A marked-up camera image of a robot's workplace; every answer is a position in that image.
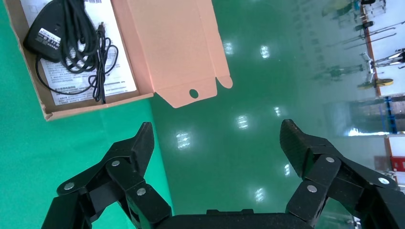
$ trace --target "screw head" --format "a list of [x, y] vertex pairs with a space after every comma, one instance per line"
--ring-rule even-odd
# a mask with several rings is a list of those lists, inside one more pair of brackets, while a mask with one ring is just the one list
[[313, 185], [308, 185], [307, 189], [310, 192], [317, 192], [318, 191], [317, 188], [315, 186], [313, 186]]
[[385, 179], [385, 178], [382, 178], [382, 177], [378, 178], [378, 180], [379, 180], [382, 184], [385, 184], [385, 185], [388, 185], [388, 184], [390, 183], [389, 180], [387, 180], [387, 179]]
[[335, 162], [335, 159], [333, 159], [332, 157], [327, 157], [326, 160], [331, 163]]
[[118, 166], [119, 165], [119, 161], [113, 161], [113, 163], [111, 163], [112, 166]]
[[146, 189], [144, 189], [144, 188], [140, 188], [140, 189], [138, 189], [138, 191], [137, 191], [137, 195], [138, 196], [142, 196], [143, 194], [145, 194], [146, 193]]
[[73, 182], [69, 182], [69, 183], [65, 184], [64, 190], [73, 189], [74, 186], [75, 186], [75, 184]]

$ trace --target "open cardboard box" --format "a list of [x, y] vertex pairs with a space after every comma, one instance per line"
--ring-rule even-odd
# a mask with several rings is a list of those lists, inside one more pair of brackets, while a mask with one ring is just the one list
[[35, 56], [22, 47], [29, 27], [21, 3], [4, 0], [46, 120], [150, 98], [154, 92], [177, 108], [216, 96], [216, 79], [232, 87], [211, 0], [111, 2], [137, 90], [108, 96], [107, 104], [87, 100], [56, 106], [37, 79]]

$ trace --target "black power adapter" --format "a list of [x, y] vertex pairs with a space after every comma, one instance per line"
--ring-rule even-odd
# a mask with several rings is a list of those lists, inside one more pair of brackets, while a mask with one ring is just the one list
[[[38, 14], [23, 42], [24, 47], [37, 55], [35, 70], [38, 80], [49, 90], [65, 95], [77, 95], [93, 90], [93, 98], [106, 103], [104, 82], [106, 74], [116, 65], [118, 48], [106, 37], [101, 23], [97, 30], [85, 11], [84, 0], [53, 0]], [[116, 50], [113, 64], [105, 70], [108, 51]], [[96, 70], [88, 77], [89, 86], [77, 92], [61, 92], [49, 87], [41, 78], [38, 65], [41, 59], [61, 64], [71, 73]]]
[[30, 52], [47, 61], [59, 63], [61, 38], [64, 37], [64, 15], [61, 0], [49, 2], [38, 14], [23, 42]]

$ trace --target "box lid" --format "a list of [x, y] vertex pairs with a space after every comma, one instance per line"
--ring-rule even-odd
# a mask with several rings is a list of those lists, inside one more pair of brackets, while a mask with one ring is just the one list
[[[126, 18], [120, 25], [123, 35], [135, 28], [138, 38], [133, 39], [133, 33], [130, 42], [140, 42], [137, 50], [143, 52], [153, 91], [173, 107], [216, 96], [215, 79], [226, 88], [232, 87], [211, 0], [113, 2], [124, 7], [122, 1], [126, 1], [134, 23], [129, 26], [129, 18], [121, 15]], [[128, 39], [124, 40], [127, 49], [131, 48]], [[192, 89], [197, 91], [197, 98], [190, 96]]]

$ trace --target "white paper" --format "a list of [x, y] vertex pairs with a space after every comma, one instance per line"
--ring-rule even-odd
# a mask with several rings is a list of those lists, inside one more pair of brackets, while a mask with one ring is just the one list
[[[36, 16], [50, 1], [51, 0], [21, 0], [29, 26], [32, 25]], [[106, 75], [106, 82], [104, 84], [106, 96], [135, 91], [135, 82], [132, 78], [110, 0], [85, 0], [85, 9], [95, 25], [95, 28], [97, 28], [101, 22], [104, 23], [106, 36], [111, 39], [112, 43], [117, 46], [119, 50], [115, 68]], [[52, 41], [52, 43], [48, 43], [48, 45], [59, 46], [59, 37], [45, 29], [41, 30], [40, 34]], [[108, 52], [106, 71], [110, 68], [115, 55], [115, 49], [111, 48]], [[61, 63], [53, 63], [46, 60], [41, 60], [41, 63], [49, 86], [61, 92], [76, 92], [87, 88], [89, 86], [88, 77], [96, 73], [94, 70], [90, 73], [73, 74], [67, 71]], [[52, 92], [52, 96], [56, 105], [79, 102], [93, 99], [93, 88], [78, 95], [62, 95]]]

